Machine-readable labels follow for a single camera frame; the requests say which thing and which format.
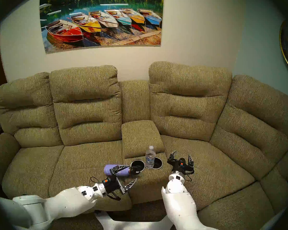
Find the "gold frame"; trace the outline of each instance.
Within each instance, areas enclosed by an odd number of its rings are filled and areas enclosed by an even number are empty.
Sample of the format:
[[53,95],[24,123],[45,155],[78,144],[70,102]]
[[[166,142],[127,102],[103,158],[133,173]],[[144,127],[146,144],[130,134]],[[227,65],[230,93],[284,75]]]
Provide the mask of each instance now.
[[285,57],[285,54],[284,54],[284,51],[283,51],[283,48],[282,48],[282,42],[281,42],[282,28],[285,25],[285,23],[286,23],[286,20],[284,20],[282,25],[280,26],[280,30],[279,30],[279,46],[280,46],[280,49],[282,51],[283,57],[284,57],[286,63],[288,64],[287,58]]

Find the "blue boat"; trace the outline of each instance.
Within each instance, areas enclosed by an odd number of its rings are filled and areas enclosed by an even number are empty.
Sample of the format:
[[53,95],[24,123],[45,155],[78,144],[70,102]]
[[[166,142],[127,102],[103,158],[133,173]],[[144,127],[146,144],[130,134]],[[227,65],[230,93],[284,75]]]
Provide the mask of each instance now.
[[106,13],[112,15],[117,22],[121,23],[122,25],[131,25],[131,19],[122,10],[110,9],[104,10]]
[[152,25],[160,25],[162,18],[150,9],[138,9],[138,12]]

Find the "teal boat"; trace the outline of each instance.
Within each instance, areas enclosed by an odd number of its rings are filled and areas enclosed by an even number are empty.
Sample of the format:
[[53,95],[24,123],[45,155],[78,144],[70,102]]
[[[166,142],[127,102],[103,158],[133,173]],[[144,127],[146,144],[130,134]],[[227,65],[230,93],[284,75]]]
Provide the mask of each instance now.
[[104,11],[113,16],[117,20],[117,22],[121,23],[122,25],[131,25],[131,19],[121,10],[112,9]]

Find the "floor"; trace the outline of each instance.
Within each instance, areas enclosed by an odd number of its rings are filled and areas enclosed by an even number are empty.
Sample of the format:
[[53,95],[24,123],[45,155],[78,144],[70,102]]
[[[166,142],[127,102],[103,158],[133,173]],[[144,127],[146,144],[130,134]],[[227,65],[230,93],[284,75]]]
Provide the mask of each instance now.
[[[166,211],[162,200],[133,205],[127,211],[108,212],[109,216],[116,221],[132,222],[157,222],[161,221]],[[80,214],[73,218],[61,218],[53,221],[50,230],[102,230],[103,227],[96,219],[94,213]]]

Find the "cup holder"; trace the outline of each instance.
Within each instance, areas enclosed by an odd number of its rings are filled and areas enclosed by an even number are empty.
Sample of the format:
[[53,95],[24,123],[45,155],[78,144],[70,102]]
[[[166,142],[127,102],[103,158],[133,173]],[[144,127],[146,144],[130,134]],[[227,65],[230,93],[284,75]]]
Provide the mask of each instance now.
[[154,169],[154,170],[158,170],[158,169],[160,169],[162,166],[163,166],[163,161],[162,161],[160,158],[156,157],[156,158],[155,158],[155,164],[153,165],[153,169]]
[[145,163],[141,160],[134,160],[133,162],[131,162],[130,166],[131,167],[135,167],[135,166],[140,167],[141,168],[140,173],[145,170]]

